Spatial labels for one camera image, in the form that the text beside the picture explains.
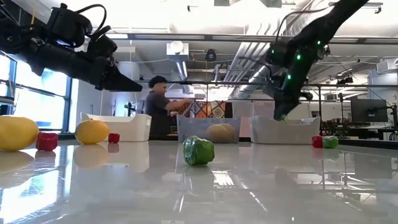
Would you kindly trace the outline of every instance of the person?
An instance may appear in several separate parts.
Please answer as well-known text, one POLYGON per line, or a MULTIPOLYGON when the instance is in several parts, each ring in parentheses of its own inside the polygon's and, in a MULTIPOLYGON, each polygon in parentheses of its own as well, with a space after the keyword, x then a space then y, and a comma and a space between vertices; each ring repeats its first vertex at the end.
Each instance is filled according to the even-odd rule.
POLYGON ((170 118, 172 111, 177 111, 189 103, 190 99, 186 98, 178 101, 170 101, 166 98, 167 80, 157 75, 149 81, 149 92, 146 98, 145 113, 152 117, 150 124, 150 135, 166 136, 170 134, 170 118))

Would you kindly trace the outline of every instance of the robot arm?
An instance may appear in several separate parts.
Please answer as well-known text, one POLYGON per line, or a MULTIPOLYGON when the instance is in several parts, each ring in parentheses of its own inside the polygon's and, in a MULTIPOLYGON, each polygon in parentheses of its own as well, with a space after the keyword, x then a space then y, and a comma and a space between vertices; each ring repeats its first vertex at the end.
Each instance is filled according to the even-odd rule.
POLYGON ((266 61, 282 67, 272 81, 275 99, 274 119, 281 120, 291 112, 303 96, 301 89, 307 80, 311 66, 320 60, 323 48, 336 34, 340 26, 368 0, 340 0, 326 15, 312 21, 288 43, 271 44, 266 53, 266 61))
POLYGON ((37 75, 48 68, 90 83, 98 90, 141 91, 142 86, 121 74, 116 66, 113 53, 117 45, 104 35, 111 28, 101 28, 103 21, 91 33, 91 22, 80 14, 96 6, 101 5, 74 12, 61 4, 52 9, 45 26, 23 27, 0 4, 0 51, 28 63, 37 75), (87 52, 75 52, 73 48, 82 46, 86 36, 90 38, 87 52))

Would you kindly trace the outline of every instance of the black monitor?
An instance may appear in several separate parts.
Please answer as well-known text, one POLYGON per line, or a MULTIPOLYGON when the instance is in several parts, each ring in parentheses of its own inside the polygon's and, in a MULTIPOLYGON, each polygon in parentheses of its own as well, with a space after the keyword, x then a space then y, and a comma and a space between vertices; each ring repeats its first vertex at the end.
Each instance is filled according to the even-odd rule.
POLYGON ((388 122, 385 100, 351 99, 351 116, 354 123, 388 122))

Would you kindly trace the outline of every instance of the colorful patterned poster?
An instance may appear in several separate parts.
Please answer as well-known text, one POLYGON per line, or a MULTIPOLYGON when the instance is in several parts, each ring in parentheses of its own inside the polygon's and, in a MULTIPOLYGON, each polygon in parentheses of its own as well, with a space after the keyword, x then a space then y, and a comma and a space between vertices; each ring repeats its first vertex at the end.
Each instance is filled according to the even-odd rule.
POLYGON ((194 118, 225 118, 225 102, 195 101, 191 108, 191 117, 194 118))

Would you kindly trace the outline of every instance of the white glossy table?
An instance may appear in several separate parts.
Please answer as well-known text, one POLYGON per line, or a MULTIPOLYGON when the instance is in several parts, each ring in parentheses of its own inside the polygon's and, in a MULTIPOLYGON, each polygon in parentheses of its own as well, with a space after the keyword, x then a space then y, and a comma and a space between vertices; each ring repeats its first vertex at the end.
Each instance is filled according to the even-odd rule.
POLYGON ((398 151, 176 142, 0 153, 0 223, 397 223, 398 151))

